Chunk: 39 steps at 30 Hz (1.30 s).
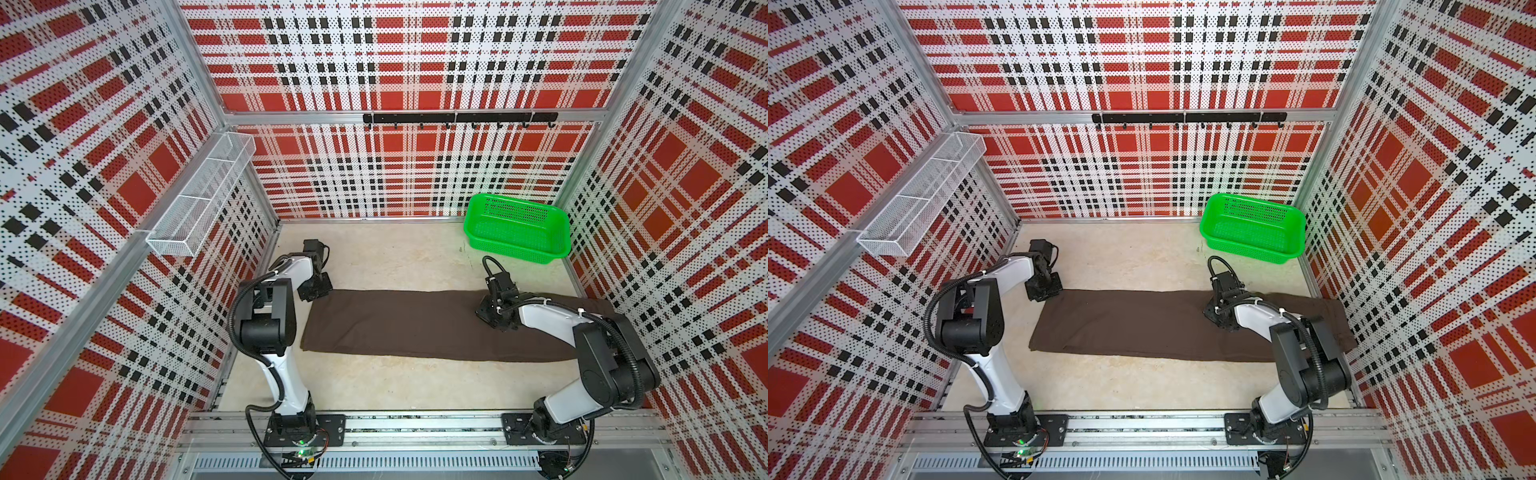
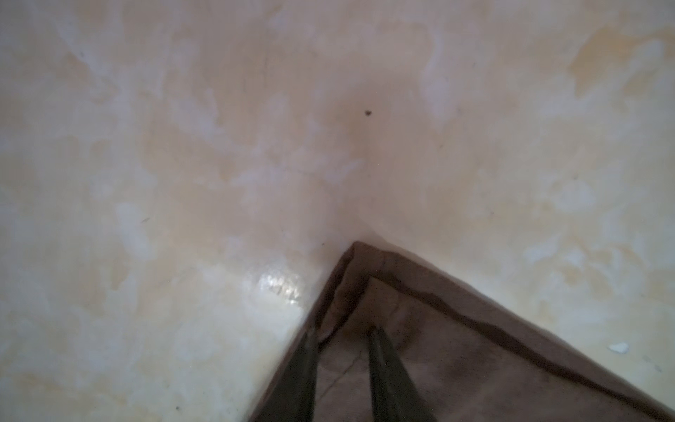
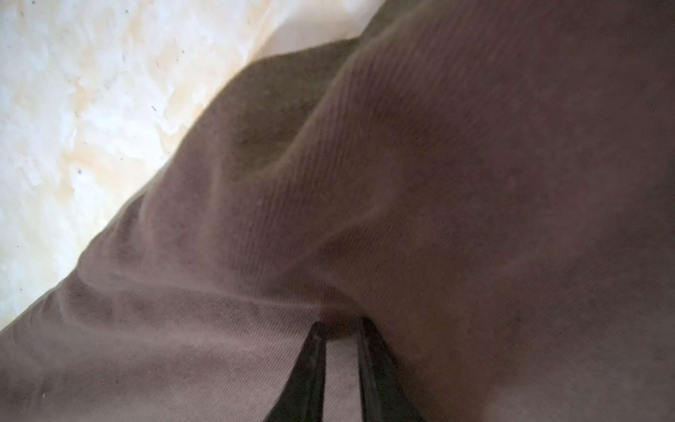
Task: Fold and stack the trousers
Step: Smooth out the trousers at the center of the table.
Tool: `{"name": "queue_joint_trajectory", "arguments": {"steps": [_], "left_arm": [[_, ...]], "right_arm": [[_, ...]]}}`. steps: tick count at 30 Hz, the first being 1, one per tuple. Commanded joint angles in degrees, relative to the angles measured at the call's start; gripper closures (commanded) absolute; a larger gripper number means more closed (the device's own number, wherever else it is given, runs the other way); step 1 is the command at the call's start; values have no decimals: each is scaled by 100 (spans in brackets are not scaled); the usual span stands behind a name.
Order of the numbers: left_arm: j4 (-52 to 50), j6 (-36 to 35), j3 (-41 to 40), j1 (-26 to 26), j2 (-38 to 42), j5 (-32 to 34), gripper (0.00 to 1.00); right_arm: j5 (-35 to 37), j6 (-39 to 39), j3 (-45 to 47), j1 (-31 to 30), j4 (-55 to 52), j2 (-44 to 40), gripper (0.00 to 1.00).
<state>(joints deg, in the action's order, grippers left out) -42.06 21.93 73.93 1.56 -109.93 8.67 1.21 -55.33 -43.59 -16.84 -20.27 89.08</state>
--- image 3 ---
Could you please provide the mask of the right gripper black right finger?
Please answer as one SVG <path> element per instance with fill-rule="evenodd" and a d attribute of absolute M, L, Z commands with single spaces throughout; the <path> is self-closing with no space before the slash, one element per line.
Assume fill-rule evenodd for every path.
<path fill-rule="evenodd" d="M 358 363 L 363 421 L 425 420 L 404 393 L 390 350 L 374 323 L 368 318 L 359 320 Z"/>

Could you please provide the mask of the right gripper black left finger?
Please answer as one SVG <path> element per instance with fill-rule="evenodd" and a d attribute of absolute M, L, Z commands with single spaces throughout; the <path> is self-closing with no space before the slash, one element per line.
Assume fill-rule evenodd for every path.
<path fill-rule="evenodd" d="M 290 376 L 265 422 L 322 422 L 326 376 L 326 327 L 311 326 Z"/>

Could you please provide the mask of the brown trousers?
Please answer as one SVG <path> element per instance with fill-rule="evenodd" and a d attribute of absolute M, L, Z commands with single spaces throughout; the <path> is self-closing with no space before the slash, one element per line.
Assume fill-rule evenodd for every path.
<path fill-rule="evenodd" d="M 388 1 L 240 72 L 1 334 L 4 421 L 260 421 L 359 317 L 430 421 L 674 418 L 674 4 Z"/>

